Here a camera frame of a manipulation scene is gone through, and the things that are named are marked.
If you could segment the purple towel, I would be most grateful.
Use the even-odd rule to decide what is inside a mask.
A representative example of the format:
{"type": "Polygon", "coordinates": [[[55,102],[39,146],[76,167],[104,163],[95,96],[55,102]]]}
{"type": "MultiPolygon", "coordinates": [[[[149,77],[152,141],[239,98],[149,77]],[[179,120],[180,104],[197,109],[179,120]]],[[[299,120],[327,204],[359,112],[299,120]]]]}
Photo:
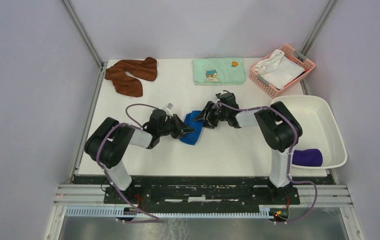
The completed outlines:
{"type": "Polygon", "coordinates": [[[294,150],[292,164],[302,167],[321,167],[323,155],[319,149],[294,150]]]}

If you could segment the blue towel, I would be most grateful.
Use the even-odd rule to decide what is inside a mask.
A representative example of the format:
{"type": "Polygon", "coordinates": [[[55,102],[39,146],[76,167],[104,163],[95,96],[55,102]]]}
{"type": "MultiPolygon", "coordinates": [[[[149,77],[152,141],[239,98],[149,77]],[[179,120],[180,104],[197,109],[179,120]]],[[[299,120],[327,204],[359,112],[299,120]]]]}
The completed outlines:
{"type": "Polygon", "coordinates": [[[204,122],[202,120],[195,121],[194,118],[196,118],[200,113],[200,110],[193,110],[192,112],[186,114],[184,123],[191,127],[193,131],[179,138],[182,143],[194,146],[198,142],[202,133],[204,122]]]}

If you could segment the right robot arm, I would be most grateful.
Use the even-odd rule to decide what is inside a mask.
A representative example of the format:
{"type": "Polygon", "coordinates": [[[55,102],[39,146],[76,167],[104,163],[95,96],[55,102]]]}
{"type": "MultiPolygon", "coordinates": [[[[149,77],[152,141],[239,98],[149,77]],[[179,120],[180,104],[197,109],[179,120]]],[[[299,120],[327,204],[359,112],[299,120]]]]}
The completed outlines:
{"type": "Polygon", "coordinates": [[[259,127],[267,145],[271,148],[271,172],[267,199],[280,204],[287,198],[284,187],[291,184],[290,175],[293,148],[303,134],[303,129],[289,109],[281,101],[270,106],[239,108],[234,93],[225,91],[216,94],[217,101],[209,101],[192,120],[203,122],[205,128],[214,129],[219,122],[240,129],[259,127]]]}

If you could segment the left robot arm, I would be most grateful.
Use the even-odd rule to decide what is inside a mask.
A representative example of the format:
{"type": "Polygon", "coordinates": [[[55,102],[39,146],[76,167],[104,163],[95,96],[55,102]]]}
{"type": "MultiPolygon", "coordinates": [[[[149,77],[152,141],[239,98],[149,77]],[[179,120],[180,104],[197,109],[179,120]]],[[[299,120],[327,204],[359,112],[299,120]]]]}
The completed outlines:
{"type": "Polygon", "coordinates": [[[129,145],[153,149],[162,137],[179,139],[195,129],[176,114],[168,115],[163,109],[154,109],[145,128],[136,129],[127,123],[107,117],[88,138],[84,152],[103,170],[116,190],[116,197],[125,204],[132,202],[136,191],[131,187],[132,177],[122,158],[129,145]]]}

